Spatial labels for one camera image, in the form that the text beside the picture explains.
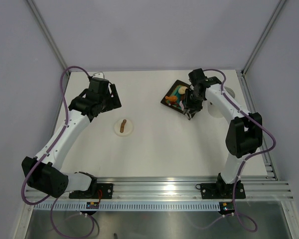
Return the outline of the white round bun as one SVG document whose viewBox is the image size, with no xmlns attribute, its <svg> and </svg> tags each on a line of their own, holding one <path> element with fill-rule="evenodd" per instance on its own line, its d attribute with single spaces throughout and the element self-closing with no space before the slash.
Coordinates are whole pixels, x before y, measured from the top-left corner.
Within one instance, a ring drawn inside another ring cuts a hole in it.
<svg viewBox="0 0 299 239">
<path fill-rule="evenodd" d="M 184 95 L 185 92 L 186 92 L 186 90 L 187 90 L 187 87 L 186 87 L 186 86 L 181 86 L 181 87 L 178 89 L 178 93 L 179 93 L 180 95 Z"/>
</svg>

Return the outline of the clear plastic tongs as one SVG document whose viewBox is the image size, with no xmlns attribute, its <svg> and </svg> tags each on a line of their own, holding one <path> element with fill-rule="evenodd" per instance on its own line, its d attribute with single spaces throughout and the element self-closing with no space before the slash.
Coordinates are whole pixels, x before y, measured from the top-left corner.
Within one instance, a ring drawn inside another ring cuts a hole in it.
<svg viewBox="0 0 299 239">
<path fill-rule="evenodd" d="M 192 114 L 191 113 L 186 113 L 187 119 L 191 120 L 192 119 Z"/>
</svg>

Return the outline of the white cylindrical container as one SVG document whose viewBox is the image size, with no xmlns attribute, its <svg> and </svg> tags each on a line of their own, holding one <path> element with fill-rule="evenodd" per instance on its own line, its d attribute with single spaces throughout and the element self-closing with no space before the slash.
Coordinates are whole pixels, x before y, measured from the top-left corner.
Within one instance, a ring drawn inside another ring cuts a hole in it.
<svg viewBox="0 0 299 239">
<path fill-rule="evenodd" d="M 224 90 L 226 91 L 226 93 L 228 93 L 233 99 L 235 99 L 236 95 L 235 92 L 229 88 L 229 87 L 224 87 Z M 223 115 L 221 114 L 221 112 L 218 110 L 218 108 L 216 106 L 214 106 L 211 102 L 208 103 L 208 112 L 209 114 L 217 119 L 220 119 L 223 117 Z"/>
</svg>

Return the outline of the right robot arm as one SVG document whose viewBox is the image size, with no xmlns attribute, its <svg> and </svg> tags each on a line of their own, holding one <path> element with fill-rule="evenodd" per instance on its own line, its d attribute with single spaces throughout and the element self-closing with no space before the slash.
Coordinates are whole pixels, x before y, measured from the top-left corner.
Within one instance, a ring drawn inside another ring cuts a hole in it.
<svg viewBox="0 0 299 239">
<path fill-rule="evenodd" d="M 227 94 L 224 82 L 217 77 L 207 77 L 203 69 L 195 69 L 188 76 L 192 87 L 185 91 L 183 114 L 191 119 L 202 110 L 203 101 L 208 101 L 219 110 L 229 125 L 225 138 L 228 157 L 215 183 L 217 194 L 228 197 L 238 186 L 247 156 L 255 153 L 263 143 L 262 117 L 259 113 L 244 111 Z"/>
</svg>

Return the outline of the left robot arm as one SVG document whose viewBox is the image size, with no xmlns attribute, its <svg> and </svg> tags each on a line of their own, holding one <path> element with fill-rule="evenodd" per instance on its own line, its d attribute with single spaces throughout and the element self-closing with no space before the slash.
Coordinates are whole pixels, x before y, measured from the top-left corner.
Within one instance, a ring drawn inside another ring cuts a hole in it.
<svg viewBox="0 0 299 239">
<path fill-rule="evenodd" d="M 22 161 L 25 186 L 58 198 L 70 192 L 72 198 L 93 198 L 98 192 L 97 178 L 89 173 L 62 173 L 65 157 L 81 132 L 100 113 L 122 106 L 115 84 L 89 77 L 89 87 L 66 107 L 64 124 L 33 158 Z"/>
</svg>

